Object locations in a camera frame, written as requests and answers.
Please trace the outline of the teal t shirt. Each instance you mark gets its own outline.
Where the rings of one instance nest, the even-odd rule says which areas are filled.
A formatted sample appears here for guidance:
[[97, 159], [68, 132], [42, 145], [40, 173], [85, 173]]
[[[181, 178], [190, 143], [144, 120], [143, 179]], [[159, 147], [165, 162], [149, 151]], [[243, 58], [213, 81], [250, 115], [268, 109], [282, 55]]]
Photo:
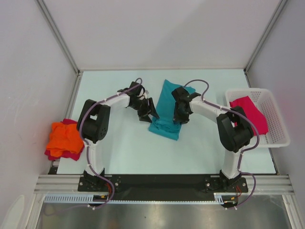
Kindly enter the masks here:
[[172, 91], [180, 86], [181, 85], [179, 84], [174, 84], [168, 80], [164, 80], [156, 106], [159, 118], [153, 117], [152, 123], [148, 127], [148, 131], [175, 141], [179, 139], [182, 125], [173, 120], [175, 99], [172, 96]]

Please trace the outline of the white plastic mesh basket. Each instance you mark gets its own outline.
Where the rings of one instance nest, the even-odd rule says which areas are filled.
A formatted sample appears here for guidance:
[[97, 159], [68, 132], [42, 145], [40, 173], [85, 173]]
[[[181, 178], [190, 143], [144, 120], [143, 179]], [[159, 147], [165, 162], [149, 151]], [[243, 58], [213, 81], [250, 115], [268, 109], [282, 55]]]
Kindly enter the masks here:
[[262, 88], [229, 89], [225, 93], [227, 104], [248, 96], [265, 116], [268, 132], [260, 135], [258, 148], [286, 147], [291, 140], [273, 94]]

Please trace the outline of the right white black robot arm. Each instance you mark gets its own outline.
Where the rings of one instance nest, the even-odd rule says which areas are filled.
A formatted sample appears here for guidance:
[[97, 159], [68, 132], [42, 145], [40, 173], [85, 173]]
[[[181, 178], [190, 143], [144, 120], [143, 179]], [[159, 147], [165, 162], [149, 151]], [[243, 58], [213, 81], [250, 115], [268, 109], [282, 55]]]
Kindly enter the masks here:
[[219, 139], [225, 148], [219, 183], [224, 191], [232, 191], [241, 178], [240, 155], [254, 136], [251, 121], [246, 117], [242, 107], [229, 108], [213, 104], [197, 92], [190, 94], [182, 86], [174, 89], [172, 96], [175, 100], [175, 122], [186, 124], [191, 114], [199, 114], [217, 124]]

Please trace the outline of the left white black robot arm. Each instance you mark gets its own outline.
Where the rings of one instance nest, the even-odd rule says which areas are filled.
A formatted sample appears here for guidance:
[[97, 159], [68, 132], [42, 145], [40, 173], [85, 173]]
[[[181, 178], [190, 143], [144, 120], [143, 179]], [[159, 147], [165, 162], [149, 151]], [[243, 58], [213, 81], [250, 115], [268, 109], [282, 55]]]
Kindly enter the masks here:
[[160, 118], [153, 99], [142, 86], [141, 78], [131, 82], [128, 88], [118, 90], [109, 98], [101, 101], [86, 100], [82, 108], [77, 130], [86, 149], [87, 166], [83, 178], [96, 191], [103, 189], [106, 182], [105, 166], [100, 153], [96, 151], [97, 143], [107, 135], [110, 115], [127, 107], [137, 111], [140, 121], [151, 123], [151, 117]]

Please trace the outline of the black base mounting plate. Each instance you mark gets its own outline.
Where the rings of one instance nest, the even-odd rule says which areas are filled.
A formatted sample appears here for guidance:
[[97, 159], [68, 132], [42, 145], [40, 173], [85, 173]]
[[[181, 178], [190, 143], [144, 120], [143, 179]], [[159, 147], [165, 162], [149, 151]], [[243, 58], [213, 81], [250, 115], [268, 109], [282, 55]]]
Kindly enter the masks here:
[[113, 200], [126, 201], [209, 201], [215, 193], [230, 196], [248, 193], [246, 179], [241, 177], [228, 189], [220, 187], [220, 176], [215, 174], [112, 174], [105, 175], [106, 182], [94, 185], [81, 175], [79, 192], [106, 192], [114, 194]]

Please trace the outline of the red t shirt in basket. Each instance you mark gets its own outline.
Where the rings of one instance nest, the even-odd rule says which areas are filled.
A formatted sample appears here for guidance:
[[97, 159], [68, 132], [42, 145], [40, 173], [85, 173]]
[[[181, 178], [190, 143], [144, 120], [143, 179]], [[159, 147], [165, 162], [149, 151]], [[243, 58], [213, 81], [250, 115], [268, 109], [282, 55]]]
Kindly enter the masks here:
[[238, 98], [229, 103], [232, 108], [236, 106], [243, 108], [246, 117], [255, 125], [259, 135], [265, 135], [269, 132], [265, 116], [258, 110], [249, 96]]

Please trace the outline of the aluminium frame rail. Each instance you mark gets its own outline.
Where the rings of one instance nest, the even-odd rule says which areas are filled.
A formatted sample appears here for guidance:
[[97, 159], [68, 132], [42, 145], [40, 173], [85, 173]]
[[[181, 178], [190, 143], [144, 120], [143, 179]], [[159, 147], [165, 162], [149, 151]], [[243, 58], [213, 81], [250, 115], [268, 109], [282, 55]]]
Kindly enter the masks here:
[[[80, 175], [40, 175], [34, 188], [35, 194], [75, 194]], [[289, 176], [256, 176], [255, 195], [293, 195]]]

